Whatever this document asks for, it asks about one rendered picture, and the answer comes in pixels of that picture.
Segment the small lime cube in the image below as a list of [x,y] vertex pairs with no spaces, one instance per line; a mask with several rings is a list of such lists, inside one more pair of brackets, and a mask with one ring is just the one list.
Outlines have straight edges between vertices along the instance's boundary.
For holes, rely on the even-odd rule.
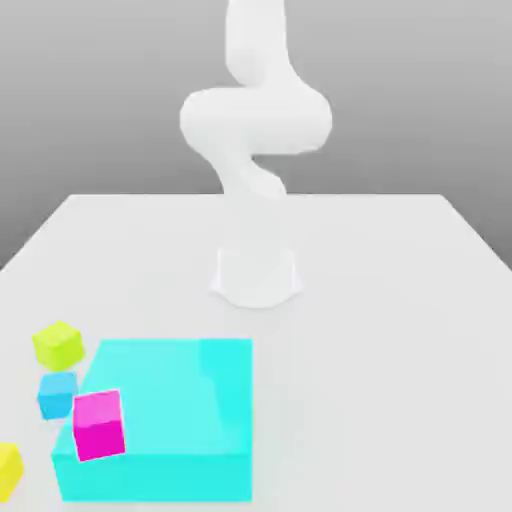
[[61,372],[85,356],[81,332],[57,321],[32,336],[37,361],[52,372]]

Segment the small magenta cube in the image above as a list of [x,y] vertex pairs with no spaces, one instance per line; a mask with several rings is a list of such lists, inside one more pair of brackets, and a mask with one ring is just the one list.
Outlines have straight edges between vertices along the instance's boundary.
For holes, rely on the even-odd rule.
[[72,431],[80,462],[123,454],[126,443],[120,392],[108,390],[75,396]]

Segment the small blue cube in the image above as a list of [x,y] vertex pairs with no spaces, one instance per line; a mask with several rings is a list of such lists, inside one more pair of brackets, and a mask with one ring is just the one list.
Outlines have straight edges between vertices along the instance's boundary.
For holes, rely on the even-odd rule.
[[55,372],[45,374],[40,382],[37,395],[44,420],[66,418],[73,405],[73,397],[78,392],[75,372]]

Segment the small yellow cube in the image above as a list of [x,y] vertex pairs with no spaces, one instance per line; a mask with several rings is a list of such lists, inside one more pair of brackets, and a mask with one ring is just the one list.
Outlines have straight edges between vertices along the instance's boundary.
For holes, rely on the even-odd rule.
[[0,443],[0,503],[9,500],[24,472],[23,460],[15,443]]

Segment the large cyan box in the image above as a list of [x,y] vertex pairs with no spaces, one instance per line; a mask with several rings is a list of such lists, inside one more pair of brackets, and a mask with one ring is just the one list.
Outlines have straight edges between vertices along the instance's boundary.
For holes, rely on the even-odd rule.
[[126,451],[80,462],[71,412],[52,452],[63,501],[251,501],[251,340],[103,340],[75,396],[108,390]]

